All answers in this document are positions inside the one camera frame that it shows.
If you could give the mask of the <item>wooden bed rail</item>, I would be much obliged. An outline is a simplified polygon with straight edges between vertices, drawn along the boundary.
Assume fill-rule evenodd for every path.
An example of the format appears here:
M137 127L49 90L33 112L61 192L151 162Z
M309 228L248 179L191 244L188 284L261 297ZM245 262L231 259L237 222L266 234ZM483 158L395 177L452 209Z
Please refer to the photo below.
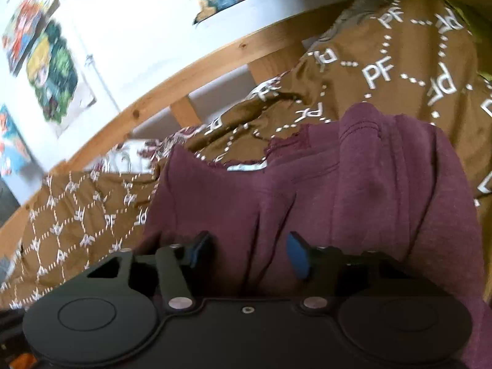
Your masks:
M292 68L304 53L302 41L319 36L354 0L334 2L261 28L219 48L161 82L118 114L68 160L50 174L81 171L93 159L126 141L135 128L165 108L183 127L198 125L199 118L189 94L213 80L246 65L254 82L260 83Z

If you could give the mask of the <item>blond anime character poster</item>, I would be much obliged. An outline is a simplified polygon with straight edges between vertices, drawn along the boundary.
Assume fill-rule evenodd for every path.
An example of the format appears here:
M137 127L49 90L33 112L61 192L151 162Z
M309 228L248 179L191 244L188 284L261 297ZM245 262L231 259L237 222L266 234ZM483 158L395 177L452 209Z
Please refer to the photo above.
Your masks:
M58 136L97 102L62 36L61 25L54 20L48 22L27 56L26 73L44 120Z

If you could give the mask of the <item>red haired character poster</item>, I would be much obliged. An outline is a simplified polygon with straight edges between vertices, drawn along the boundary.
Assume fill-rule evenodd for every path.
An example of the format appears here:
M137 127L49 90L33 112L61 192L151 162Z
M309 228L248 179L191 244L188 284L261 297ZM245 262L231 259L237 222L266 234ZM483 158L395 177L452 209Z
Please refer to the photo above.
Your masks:
M14 74L53 0L1 0L1 49Z

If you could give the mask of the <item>brown PF patterned blanket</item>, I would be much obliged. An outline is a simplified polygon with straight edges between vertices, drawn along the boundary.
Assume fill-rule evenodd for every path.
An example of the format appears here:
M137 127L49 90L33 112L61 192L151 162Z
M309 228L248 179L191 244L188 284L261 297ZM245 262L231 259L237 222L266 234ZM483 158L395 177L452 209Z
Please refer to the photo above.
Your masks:
M359 0L290 71L261 82L219 115L217 133L176 145L205 162L260 161L275 139L338 120L358 102L418 118L440 128L459 156L490 259L491 55L483 51L490 43L490 28L473 25L450 0ZM168 158L155 174L46 176L34 204L38 214L25 223L21 254L1 283L2 308L25 308L102 257L133 246Z

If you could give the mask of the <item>maroon long sleeve shirt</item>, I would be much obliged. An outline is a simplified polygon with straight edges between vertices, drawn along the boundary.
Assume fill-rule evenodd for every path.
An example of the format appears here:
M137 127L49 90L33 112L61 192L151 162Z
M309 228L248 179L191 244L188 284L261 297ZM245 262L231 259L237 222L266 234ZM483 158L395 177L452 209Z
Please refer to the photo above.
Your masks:
M296 287L290 232L349 254L385 252L465 303L473 318L465 362L490 367L481 228L459 158L440 129L361 103L337 122L275 139L266 161L259 170L235 171L173 148L137 250L211 232L219 286L268 294Z

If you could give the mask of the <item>blue poster at left edge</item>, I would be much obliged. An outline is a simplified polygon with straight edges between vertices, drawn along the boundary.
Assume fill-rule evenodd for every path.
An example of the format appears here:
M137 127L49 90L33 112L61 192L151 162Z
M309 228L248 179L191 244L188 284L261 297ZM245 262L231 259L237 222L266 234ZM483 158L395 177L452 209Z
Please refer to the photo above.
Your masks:
M31 155L5 105L1 106L1 177L19 173L32 162Z

